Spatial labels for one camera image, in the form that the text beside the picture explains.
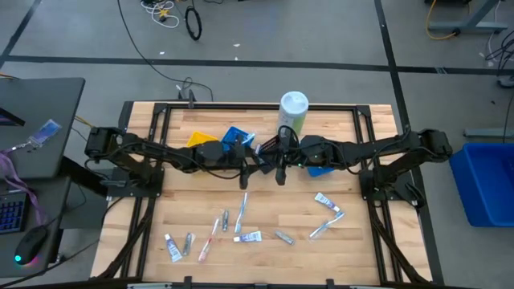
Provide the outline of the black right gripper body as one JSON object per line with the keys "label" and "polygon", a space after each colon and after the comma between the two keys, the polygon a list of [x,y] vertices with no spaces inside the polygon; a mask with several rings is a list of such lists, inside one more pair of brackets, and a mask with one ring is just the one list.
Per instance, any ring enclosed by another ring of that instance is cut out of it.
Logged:
{"label": "black right gripper body", "polygon": [[280,126],[277,136],[279,138],[279,147],[275,180],[278,185],[285,185],[286,167],[298,157],[300,142],[296,131],[289,126]]}

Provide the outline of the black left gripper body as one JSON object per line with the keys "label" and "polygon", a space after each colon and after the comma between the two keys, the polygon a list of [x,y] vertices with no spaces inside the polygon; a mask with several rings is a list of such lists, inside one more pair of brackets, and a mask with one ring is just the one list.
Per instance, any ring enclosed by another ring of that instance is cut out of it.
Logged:
{"label": "black left gripper body", "polygon": [[250,176],[249,173],[249,164],[247,163],[247,152],[246,146],[243,144],[243,138],[241,136],[237,136],[235,143],[232,145],[232,152],[235,155],[235,159],[240,164],[239,170],[239,188],[246,189],[248,187],[248,179]]}

